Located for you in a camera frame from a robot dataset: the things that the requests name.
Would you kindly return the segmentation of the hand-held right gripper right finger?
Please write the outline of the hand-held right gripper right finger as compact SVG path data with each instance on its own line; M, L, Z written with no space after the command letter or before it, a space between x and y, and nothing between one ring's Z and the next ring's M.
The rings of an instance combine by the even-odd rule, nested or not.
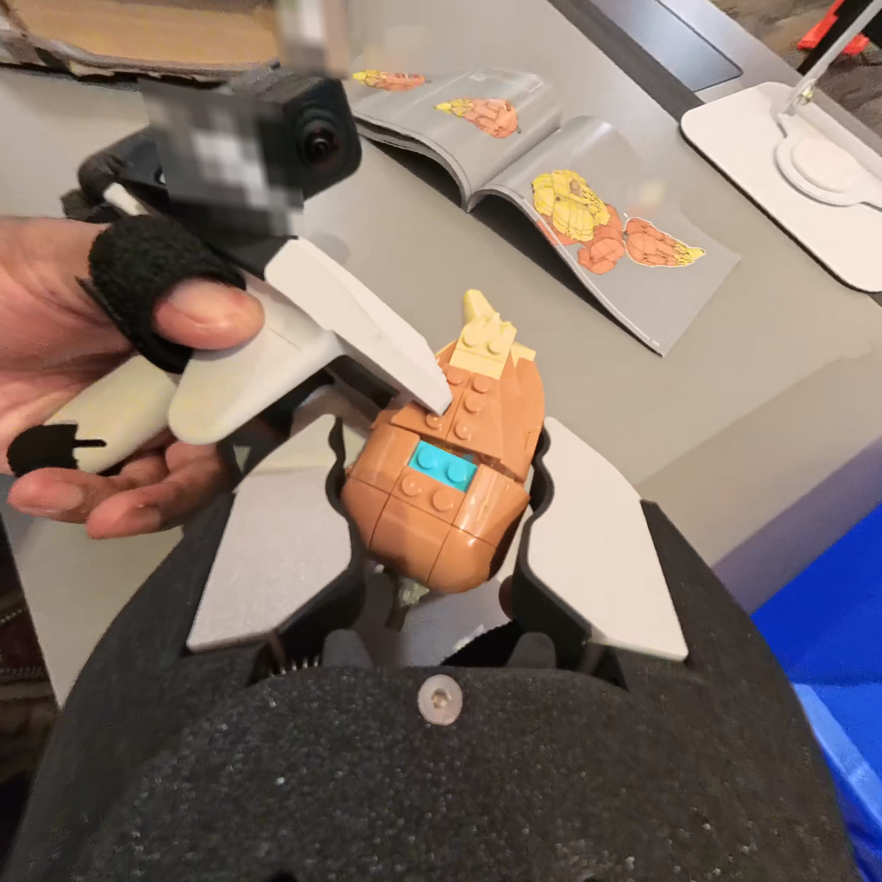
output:
M639 493L553 417L532 465L512 577L515 621L546 634L560 662L578 662L590 643L685 662L689 649Z

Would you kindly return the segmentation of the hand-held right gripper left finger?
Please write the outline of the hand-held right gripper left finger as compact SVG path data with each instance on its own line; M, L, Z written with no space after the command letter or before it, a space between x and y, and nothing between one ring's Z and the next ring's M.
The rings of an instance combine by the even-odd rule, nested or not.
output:
M364 554L339 498L344 423L319 415L240 483L187 638L203 653L267 641L318 653L365 600Z

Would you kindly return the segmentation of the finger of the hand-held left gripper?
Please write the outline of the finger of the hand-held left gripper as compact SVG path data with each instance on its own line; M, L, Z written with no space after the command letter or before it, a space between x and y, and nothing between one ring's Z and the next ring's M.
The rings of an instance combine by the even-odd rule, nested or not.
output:
M452 393L424 336L325 251L306 239L288 241L267 264L266 282L364 368L431 413L447 412Z

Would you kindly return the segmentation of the orange brick claw model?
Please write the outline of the orange brick claw model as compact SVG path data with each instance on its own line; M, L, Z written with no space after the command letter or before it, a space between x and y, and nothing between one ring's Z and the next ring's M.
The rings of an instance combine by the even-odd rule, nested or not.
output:
M447 410L391 403L347 469L341 500L369 556L391 574L395 615L431 591L487 582L527 508L545 392L535 350L516 333L483 293L467 291L459 336L435 356Z

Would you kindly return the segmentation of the grey instruction booklet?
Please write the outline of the grey instruction booklet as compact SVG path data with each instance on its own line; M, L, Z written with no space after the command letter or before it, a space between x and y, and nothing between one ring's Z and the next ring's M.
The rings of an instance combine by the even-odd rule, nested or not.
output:
M351 82L364 137L435 160L468 213L486 197L513 204L592 298L659 356L739 260L687 218L611 124L564 121L553 88L534 73L364 69Z

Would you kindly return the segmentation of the blue plastic bin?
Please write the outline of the blue plastic bin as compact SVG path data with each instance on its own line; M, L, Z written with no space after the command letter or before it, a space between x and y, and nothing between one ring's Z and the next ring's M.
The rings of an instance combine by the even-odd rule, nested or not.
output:
M881 879L881 507L752 620L810 722L863 880Z

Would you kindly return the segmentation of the grey desk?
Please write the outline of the grey desk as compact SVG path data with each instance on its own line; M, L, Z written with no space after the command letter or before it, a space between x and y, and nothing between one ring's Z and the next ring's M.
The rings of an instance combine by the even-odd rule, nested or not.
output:
M580 298L510 204L471 214L412 153L364 147L306 206L311 240L435 349L477 288L537 351L549 415L656 501L749 611L880 500L880 307L834 281L680 137L678 123L548 2L365 2L369 67L535 72L657 165L741 260L664 358Z

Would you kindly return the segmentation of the person's left hand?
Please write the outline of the person's left hand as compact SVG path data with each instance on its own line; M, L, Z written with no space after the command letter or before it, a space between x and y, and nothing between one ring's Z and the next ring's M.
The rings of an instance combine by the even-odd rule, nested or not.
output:
M51 218L1 222L2 474L8 444L41 424L128 359L129 343L83 291L88 256L102 226ZM201 350L246 342L263 325L261 304L236 287L181 281L156 304L153 329ZM110 476L34 471L12 484L20 513L85 526L95 540L182 526L233 482L215 446L193 447L165 433Z

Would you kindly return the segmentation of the red plastic object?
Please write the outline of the red plastic object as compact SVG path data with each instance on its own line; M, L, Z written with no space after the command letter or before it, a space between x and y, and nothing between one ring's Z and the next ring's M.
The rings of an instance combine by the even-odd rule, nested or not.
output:
M800 38L797 48L801 51L815 50L832 26L836 23L841 11L850 11L856 2L834 1L822 19ZM863 33L856 35L842 53L847 57L861 54L870 44L870 39Z

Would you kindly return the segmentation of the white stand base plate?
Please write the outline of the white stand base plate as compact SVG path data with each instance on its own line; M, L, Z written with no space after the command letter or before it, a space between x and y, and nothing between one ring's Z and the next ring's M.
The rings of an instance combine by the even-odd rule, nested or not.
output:
M796 85L766 82L684 113L685 140L845 286L881 292L880 153L821 105L818 82L881 3L841 16Z

